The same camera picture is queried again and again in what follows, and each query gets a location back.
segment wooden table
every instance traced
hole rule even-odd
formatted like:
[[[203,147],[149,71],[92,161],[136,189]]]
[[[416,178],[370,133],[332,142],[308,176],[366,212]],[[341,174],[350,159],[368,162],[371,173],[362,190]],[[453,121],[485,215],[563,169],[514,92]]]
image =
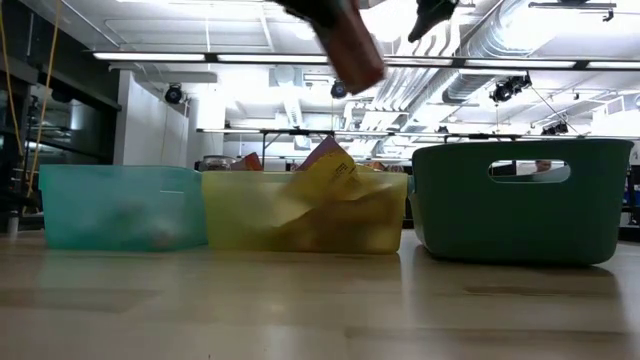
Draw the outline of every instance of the wooden table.
[[[0,246],[0,359],[640,359],[640,248],[600,268]]]

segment yellow plastic bin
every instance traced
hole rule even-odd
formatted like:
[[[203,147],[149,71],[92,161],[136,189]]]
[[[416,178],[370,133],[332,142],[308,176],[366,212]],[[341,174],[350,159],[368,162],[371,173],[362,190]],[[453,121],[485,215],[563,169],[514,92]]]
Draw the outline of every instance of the yellow plastic bin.
[[[209,246],[217,250],[390,254],[398,251],[407,175],[360,173],[367,194],[311,208],[285,172],[205,172]]]

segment teal plastic bin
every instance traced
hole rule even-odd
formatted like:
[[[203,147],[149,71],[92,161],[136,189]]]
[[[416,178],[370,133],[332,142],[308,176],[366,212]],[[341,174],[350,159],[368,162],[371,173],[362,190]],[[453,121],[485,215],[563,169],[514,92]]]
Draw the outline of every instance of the teal plastic bin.
[[[40,172],[50,248],[169,251],[207,243],[196,171],[43,165]]]
[[[416,232],[437,258],[590,265],[614,253],[629,152],[612,139],[464,143],[413,155]],[[569,167],[491,178],[498,160]]]

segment yellow cable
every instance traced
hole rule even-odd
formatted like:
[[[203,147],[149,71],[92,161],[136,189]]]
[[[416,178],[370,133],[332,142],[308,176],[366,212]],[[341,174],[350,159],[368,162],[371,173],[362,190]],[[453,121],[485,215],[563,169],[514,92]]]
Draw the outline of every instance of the yellow cable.
[[[20,130],[18,130],[18,118],[16,117],[16,107],[13,103],[13,91],[11,91],[11,74],[9,73],[9,56],[7,55],[7,38],[4,33],[4,11],[0,5],[0,36],[2,36],[2,56],[4,57],[5,73],[7,74],[7,88],[9,89],[9,107],[11,108],[11,117],[13,118],[13,128],[16,133],[16,142],[18,143],[18,152],[20,159],[24,156],[22,150],[22,141],[20,141]]]
[[[58,41],[58,22],[60,20],[60,10],[62,7],[62,0],[56,0],[56,20],[53,27],[53,41],[51,43],[51,54],[49,55],[49,71],[47,71],[47,80],[45,82],[44,99],[42,100],[42,113],[40,114],[40,122],[38,123],[38,137],[36,138],[36,150],[33,154],[33,164],[31,165],[31,173],[29,174],[29,190],[27,197],[31,196],[33,189],[33,175],[36,173],[36,167],[38,166],[38,154],[40,153],[40,139],[42,138],[42,124],[44,123],[44,116],[47,112],[47,98],[49,97],[49,86],[51,85],[51,73],[53,72],[53,59],[56,54],[56,43]]]

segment dark green plastic bin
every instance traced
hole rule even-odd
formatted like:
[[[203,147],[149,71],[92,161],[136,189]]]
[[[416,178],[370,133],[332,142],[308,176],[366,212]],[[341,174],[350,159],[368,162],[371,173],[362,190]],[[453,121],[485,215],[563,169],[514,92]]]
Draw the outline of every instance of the dark green plastic bin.
[[[616,248],[632,147],[624,140],[580,139],[419,149],[411,195],[418,237],[435,257],[450,260],[604,262]],[[535,159],[564,160],[569,168],[489,176],[495,161]]]

